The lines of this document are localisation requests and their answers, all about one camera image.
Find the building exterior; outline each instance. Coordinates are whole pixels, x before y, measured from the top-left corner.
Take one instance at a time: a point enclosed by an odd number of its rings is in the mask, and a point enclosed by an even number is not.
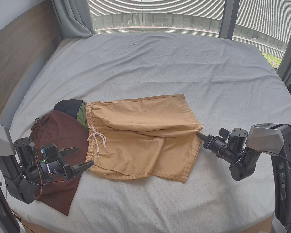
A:
[[[225,0],[88,0],[97,33],[164,31],[218,37]],[[283,57],[291,0],[240,0],[233,40]]]

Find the gray bed sheet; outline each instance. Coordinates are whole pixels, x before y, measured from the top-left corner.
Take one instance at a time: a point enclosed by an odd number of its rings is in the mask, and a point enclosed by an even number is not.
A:
[[[253,45],[170,33],[112,33],[65,40],[17,110],[13,140],[62,99],[110,101],[184,93],[205,134],[221,127],[291,124],[291,96]],[[68,216],[7,194],[22,218],[55,232],[238,232],[271,216],[271,158],[234,181],[229,164],[201,148],[185,184],[159,177],[113,181],[86,171]]]

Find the bed frame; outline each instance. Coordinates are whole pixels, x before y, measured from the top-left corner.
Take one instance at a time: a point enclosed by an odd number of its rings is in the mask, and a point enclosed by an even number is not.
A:
[[[23,97],[60,41],[60,26],[50,0],[0,31],[0,124],[10,127]]]

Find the green lawn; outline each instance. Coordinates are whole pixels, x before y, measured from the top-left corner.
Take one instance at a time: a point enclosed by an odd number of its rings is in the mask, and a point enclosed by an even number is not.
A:
[[[271,55],[271,54],[265,53],[265,52],[262,52],[262,54],[263,54],[264,57],[268,60],[268,62],[272,65],[272,67],[274,67],[274,68],[278,68],[278,66],[280,65],[282,59],[280,59],[280,58],[278,58],[278,57],[276,57],[276,56],[274,56],[274,55]]]

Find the brown garment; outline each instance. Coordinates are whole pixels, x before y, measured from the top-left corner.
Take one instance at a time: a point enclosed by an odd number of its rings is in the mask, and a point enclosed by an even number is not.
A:
[[[65,158],[70,166],[85,162],[88,132],[75,118],[61,111],[52,111],[38,120],[32,127],[30,137],[37,146],[38,159],[41,159],[42,145],[53,142],[59,149],[79,147],[78,152]],[[55,177],[54,180],[62,180],[62,176]],[[76,177],[70,181],[43,186],[42,195],[38,200],[62,214],[68,215],[79,180],[80,178]]]
[[[185,182],[198,154],[203,126],[184,95],[86,103],[90,170],[115,180],[156,175]],[[97,155],[95,131],[99,147]]]

